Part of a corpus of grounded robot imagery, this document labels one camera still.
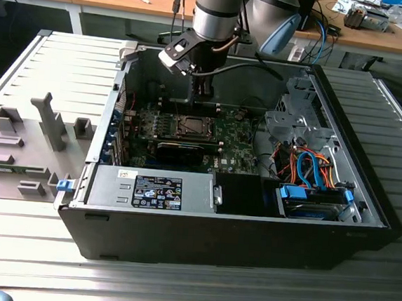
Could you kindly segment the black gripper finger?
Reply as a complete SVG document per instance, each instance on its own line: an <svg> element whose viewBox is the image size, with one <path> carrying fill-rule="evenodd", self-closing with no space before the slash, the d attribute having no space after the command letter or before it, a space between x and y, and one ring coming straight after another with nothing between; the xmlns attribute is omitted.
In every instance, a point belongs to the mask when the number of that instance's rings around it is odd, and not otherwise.
<svg viewBox="0 0 402 301"><path fill-rule="evenodd" d="M192 104L198 104L204 92L204 77L193 76L192 77Z"/></svg>
<svg viewBox="0 0 402 301"><path fill-rule="evenodd" d="M213 75L203 76L201 79L201 96L204 98L212 98L214 95Z"/></svg>

